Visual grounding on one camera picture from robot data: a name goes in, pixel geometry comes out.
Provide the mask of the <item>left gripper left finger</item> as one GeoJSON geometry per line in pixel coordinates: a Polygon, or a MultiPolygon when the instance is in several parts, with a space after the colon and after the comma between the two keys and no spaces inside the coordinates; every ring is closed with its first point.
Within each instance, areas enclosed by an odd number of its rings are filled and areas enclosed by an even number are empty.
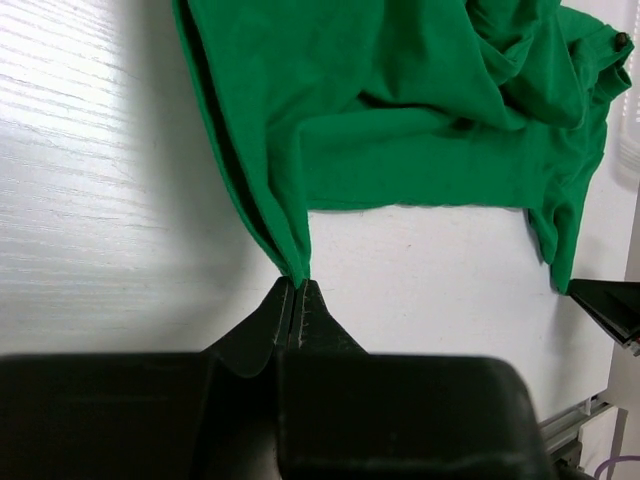
{"type": "Polygon", "coordinates": [[[273,430],[273,359],[292,305],[277,280],[199,352],[4,356],[2,477],[210,478],[237,438],[273,430]]]}

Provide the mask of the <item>green t shirt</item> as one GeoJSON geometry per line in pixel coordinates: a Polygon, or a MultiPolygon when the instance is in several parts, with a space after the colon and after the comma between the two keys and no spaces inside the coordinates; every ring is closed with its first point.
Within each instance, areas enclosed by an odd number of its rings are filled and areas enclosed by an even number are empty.
{"type": "Polygon", "coordinates": [[[631,38],[558,1],[177,1],[214,157],[295,285],[312,210],[523,209],[568,288],[631,38]]]}

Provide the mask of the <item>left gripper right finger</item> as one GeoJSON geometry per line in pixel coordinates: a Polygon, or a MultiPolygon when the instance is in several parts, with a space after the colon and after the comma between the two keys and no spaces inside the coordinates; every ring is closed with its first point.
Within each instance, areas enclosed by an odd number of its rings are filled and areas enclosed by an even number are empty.
{"type": "Polygon", "coordinates": [[[551,479],[528,389],[492,357],[372,354],[296,293],[277,356],[285,479],[551,479]]]}

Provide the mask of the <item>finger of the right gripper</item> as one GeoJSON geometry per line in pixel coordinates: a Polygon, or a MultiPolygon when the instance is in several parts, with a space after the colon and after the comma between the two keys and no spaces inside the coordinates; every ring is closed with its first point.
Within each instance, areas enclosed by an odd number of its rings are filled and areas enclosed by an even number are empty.
{"type": "Polygon", "coordinates": [[[568,295],[623,349],[639,356],[639,283],[572,279],[568,295]]]}

